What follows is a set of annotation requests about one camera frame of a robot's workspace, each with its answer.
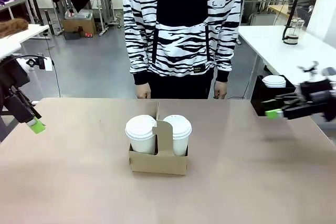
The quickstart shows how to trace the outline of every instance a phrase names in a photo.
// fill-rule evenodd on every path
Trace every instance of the zebra print hoodie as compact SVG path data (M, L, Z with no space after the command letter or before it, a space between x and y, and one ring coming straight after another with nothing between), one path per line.
M123 0L125 40L135 84L147 73L183 77L216 66L226 82L241 0Z

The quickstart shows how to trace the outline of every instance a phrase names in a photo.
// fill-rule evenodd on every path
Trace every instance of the white coffee cup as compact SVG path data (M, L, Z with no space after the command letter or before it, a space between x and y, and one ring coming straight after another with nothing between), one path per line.
M154 154L156 120L150 115L138 115L126 124L125 132L135 152Z
M189 136L192 132L191 123L182 115L167 116L164 122L170 123L173 126L173 148L176 156L185 156Z

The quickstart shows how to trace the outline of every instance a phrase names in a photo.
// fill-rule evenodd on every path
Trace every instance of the brown fur object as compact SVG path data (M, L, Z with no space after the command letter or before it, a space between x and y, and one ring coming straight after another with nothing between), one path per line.
M0 39L28 29L28 22L22 18L15 18L0 22Z

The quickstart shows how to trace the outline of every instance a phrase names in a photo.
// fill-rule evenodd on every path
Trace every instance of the black pants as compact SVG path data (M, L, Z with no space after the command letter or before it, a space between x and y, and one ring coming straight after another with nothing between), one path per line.
M208 99L214 70L198 76L162 77L149 73L152 99Z

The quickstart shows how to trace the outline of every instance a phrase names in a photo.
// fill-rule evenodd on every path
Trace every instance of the hand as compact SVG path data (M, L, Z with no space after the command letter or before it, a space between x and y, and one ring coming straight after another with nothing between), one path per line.
M227 94L227 82L216 81L215 86L215 99L224 99Z
M151 88L149 87L149 84L143 84L143 85L136 85L136 97L139 99L150 99L151 98Z

